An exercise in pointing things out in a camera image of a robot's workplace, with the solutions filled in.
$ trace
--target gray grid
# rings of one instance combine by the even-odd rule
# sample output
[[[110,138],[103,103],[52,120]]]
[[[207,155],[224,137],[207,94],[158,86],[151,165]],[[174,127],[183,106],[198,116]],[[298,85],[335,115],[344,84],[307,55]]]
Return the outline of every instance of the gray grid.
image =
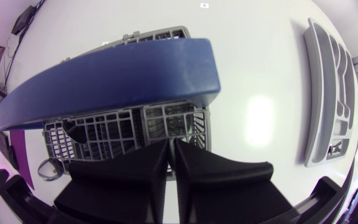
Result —
[[[86,130],[86,144],[72,140],[63,130],[69,121]],[[65,161],[113,159],[138,149],[132,110],[119,110],[47,122],[44,128],[49,157]]]
[[[210,151],[207,108],[191,103],[167,103],[143,107],[145,142],[147,145],[166,138],[178,138]]]

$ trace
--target gray plastic tray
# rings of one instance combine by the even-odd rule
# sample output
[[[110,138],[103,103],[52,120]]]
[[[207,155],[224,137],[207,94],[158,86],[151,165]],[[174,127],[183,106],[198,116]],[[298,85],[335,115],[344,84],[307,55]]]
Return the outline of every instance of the gray plastic tray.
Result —
[[[345,156],[353,131],[355,72],[350,53],[316,21],[305,31],[311,69],[311,121],[305,166]]]

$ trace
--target black cable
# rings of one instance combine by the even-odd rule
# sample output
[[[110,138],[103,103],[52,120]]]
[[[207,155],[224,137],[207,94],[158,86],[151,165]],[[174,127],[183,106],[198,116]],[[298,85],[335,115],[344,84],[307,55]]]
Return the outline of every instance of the black cable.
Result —
[[[27,30],[29,29],[32,21],[34,20],[34,17],[36,15],[36,13],[38,12],[38,10],[41,8],[41,6],[44,4],[45,0],[41,0],[40,2],[38,2],[38,4],[34,7],[34,10],[32,12],[32,17],[30,18],[30,21],[28,23],[28,25],[23,29],[22,33],[19,36],[19,42],[17,44],[17,47],[13,53],[12,59],[8,64],[7,70],[6,70],[6,77],[5,77],[5,86],[4,86],[4,90],[3,92],[6,93],[6,86],[7,86],[7,79],[9,78],[9,75],[11,74],[11,68],[12,68],[12,64],[13,64],[13,60],[15,59],[16,53],[17,53],[17,49],[19,49],[20,44],[22,43],[24,34],[27,32]]]

